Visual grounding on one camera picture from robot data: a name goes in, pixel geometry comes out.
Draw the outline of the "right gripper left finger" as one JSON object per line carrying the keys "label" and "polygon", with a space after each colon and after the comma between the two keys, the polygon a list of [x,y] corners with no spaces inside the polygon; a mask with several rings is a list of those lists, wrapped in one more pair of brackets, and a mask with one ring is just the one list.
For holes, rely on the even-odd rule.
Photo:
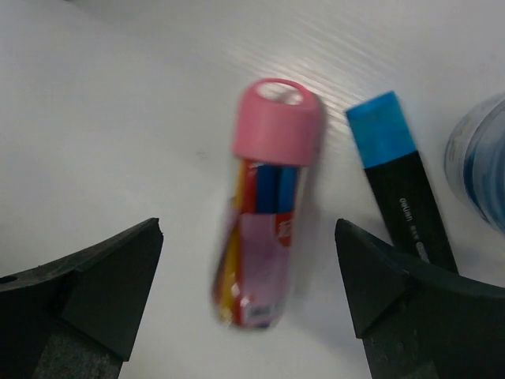
{"label": "right gripper left finger", "polygon": [[1,278],[3,378],[117,378],[163,246],[156,218]]}

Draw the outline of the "pink cap pen tube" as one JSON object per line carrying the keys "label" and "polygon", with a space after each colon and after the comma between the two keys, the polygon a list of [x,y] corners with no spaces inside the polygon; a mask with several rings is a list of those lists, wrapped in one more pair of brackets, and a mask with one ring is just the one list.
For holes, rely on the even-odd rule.
{"label": "pink cap pen tube", "polygon": [[225,325],[269,328],[282,316],[297,200],[321,116],[316,95],[287,79],[258,80],[240,98],[232,141],[238,172],[211,287]]}

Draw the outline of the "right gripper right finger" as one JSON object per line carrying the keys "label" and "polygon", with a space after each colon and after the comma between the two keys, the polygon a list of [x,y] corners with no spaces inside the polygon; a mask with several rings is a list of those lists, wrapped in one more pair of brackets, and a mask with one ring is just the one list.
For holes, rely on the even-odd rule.
{"label": "right gripper right finger", "polygon": [[399,253],[345,219],[335,243],[372,377],[504,376],[503,288]]}

